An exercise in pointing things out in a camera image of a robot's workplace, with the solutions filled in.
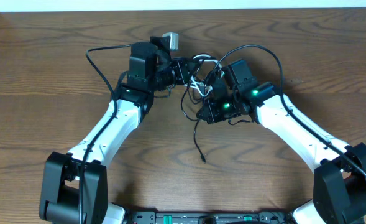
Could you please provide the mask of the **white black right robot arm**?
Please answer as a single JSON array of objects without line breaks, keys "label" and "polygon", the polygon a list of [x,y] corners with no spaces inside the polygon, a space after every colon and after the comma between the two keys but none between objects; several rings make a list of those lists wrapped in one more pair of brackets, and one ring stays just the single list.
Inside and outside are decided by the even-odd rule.
[{"label": "white black right robot arm", "polygon": [[314,175],[313,197],[290,213],[293,223],[355,223],[366,216],[366,144],[330,135],[270,82],[228,85],[205,99],[196,116],[213,124],[249,115],[304,160]]}]

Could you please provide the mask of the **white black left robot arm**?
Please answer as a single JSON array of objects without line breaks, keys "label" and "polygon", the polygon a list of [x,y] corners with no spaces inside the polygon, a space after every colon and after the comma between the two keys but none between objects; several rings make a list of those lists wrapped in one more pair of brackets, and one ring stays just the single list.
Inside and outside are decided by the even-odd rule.
[{"label": "white black left robot arm", "polygon": [[51,223],[123,223],[126,210],[108,200],[107,169],[128,135],[149,113],[156,91],[187,85],[199,57],[172,58],[169,50],[133,47],[103,117],[66,154],[53,152],[43,173],[39,217]]}]

